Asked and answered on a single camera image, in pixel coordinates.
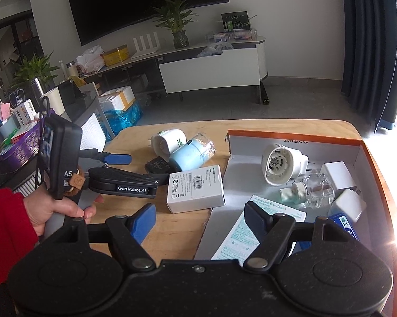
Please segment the red sleeve forearm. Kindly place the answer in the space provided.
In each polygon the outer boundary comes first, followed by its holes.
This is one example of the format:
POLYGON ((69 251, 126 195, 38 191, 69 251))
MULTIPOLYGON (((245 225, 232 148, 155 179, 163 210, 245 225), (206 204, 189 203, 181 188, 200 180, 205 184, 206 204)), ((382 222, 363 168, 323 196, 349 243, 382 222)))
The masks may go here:
POLYGON ((9 271, 33 250, 38 236, 24 207, 23 195, 0 189, 0 285, 9 271))

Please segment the left hand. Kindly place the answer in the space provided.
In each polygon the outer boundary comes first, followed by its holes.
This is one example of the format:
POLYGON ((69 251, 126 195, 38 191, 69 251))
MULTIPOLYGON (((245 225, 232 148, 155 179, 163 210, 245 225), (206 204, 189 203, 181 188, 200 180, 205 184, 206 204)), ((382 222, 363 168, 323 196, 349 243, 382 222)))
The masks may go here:
POLYGON ((41 186, 25 197, 23 201, 34 231, 38 236, 42 236, 46 222, 54 213, 60 213, 71 218, 83 218, 86 223, 90 223, 97 212, 96 203, 104 203, 105 199, 101 195, 95 195, 92 205, 82 209, 68 197, 63 197, 62 200, 55 200, 41 186))

